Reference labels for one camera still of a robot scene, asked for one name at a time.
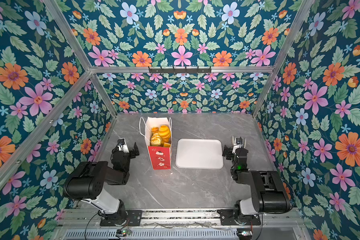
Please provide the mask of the yellow striped croissant bread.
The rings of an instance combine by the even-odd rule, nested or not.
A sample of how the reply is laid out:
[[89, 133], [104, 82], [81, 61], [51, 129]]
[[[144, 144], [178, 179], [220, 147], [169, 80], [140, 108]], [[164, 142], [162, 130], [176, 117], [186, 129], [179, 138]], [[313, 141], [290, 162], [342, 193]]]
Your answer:
[[171, 137], [171, 130], [168, 126], [162, 125], [159, 127], [158, 134], [162, 139], [169, 139]]

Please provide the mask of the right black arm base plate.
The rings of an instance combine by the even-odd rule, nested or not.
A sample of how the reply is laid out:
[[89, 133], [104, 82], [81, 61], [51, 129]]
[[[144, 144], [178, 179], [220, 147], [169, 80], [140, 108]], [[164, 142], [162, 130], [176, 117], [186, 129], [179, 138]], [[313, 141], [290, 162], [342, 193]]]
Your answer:
[[258, 215], [242, 215], [233, 209], [217, 210], [222, 226], [260, 226], [261, 219]]

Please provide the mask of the striped yellow bread in bag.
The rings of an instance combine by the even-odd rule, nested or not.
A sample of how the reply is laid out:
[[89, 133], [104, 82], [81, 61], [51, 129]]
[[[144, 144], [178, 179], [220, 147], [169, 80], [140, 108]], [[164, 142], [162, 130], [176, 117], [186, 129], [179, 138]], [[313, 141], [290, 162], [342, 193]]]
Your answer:
[[171, 138], [162, 138], [162, 140], [163, 140], [164, 143], [169, 143], [170, 144], [172, 142]]

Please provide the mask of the red white paper bag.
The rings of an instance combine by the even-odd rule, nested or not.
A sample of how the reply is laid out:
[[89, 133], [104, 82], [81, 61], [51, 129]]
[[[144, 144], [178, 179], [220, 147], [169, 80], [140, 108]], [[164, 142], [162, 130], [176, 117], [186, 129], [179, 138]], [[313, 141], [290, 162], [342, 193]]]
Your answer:
[[[153, 127], [160, 127], [166, 125], [171, 130], [171, 140], [172, 142], [164, 143], [162, 147], [152, 147], [150, 146], [150, 139], [153, 135], [151, 129]], [[139, 131], [144, 138], [145, 145], [148, 150], [149, 158], [154, 170], [169, 170], [171, 168], [171, 159], [172, 159], [172, 119], [171, 118], [153, 118], [147, 117], [144, 119], [140, 117], [139, 120]]]

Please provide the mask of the round yellow fluted bread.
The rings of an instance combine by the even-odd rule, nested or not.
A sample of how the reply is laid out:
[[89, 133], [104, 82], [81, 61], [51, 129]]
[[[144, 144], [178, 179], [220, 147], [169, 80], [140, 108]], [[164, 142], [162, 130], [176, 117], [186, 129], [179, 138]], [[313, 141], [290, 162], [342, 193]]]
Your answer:
[[159, 134], [153, 134], [150, 139], [150, 146], [152, 147], [162, 147], [164, 145], [163, 138]]

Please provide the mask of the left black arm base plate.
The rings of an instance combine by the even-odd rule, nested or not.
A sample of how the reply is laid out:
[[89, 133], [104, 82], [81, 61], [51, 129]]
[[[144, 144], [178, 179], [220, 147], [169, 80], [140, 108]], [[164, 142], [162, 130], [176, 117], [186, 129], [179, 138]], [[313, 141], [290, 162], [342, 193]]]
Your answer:
[[142, 220], [141, 210], [119, 210], [114, 214], [100, 214], [101, 227], [138, 227]]

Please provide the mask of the black hook rail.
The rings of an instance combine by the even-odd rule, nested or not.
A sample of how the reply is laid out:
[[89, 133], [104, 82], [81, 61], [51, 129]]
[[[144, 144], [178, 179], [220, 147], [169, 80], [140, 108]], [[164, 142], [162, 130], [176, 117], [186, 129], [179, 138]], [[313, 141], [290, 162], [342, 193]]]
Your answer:
[[209, 74], [211, 67], [148, 67], [150, 74]]

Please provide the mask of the white rectangular tray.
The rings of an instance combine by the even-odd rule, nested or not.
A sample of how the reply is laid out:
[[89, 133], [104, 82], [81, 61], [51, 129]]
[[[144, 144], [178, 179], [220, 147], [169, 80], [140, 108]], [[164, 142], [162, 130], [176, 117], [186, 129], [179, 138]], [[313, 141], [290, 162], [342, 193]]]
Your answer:
[[219, 140], [180, 139], [176, 166], [183, 169], [220, 170], [224, 166], [222, 143]]

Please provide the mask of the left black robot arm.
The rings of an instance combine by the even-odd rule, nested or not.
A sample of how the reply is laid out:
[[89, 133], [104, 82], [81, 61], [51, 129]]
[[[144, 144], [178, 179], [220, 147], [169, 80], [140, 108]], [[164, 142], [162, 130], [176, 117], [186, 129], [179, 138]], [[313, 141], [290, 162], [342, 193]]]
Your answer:
[[125, 225], [128, 213], [124, 202], [107, 192], [104, 185], [126, 185], [130, 177], [131, 159], [139, 154], [137, 144], [130, 150], [125, 139], [119, 139], [111, 154], [113, 167], [109, 167], [107, 161], [80, 163], [65, 182], [64, 196], [97, 208], [98, 215], [102, 217], [102, 226]]

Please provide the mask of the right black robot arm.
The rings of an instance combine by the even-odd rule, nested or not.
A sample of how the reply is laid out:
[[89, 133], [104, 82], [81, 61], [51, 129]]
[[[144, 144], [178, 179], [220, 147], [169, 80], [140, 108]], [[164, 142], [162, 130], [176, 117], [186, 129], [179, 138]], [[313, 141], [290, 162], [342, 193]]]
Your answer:
[[255, 171], [248, 168], [246, 139], [232, 137], [232, 147], [225, 147], [225, 156], [232, 162], [232, 179], [250, 187], [251, 196], [238, 200], [234, 206], [233, 218], [244, 225], [250, 217], [260, 214], [285, 214], [292, 210], [291, 197], [276, 171]]

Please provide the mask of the aluminium front rail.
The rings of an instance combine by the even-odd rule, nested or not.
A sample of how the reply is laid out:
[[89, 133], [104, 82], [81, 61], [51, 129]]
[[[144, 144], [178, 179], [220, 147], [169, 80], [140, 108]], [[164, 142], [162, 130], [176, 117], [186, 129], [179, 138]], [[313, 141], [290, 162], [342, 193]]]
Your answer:
[[100, 216], [95, 209], [65, 210], [57, 221], [58, 227], [99, 229], [119, 228], [304, 228], [306, 225], [297, 209], [286, 214], [255, 214], [234, 218], [233, 209], [141, 209], [128, 210], [126, 220], [117, 224]]

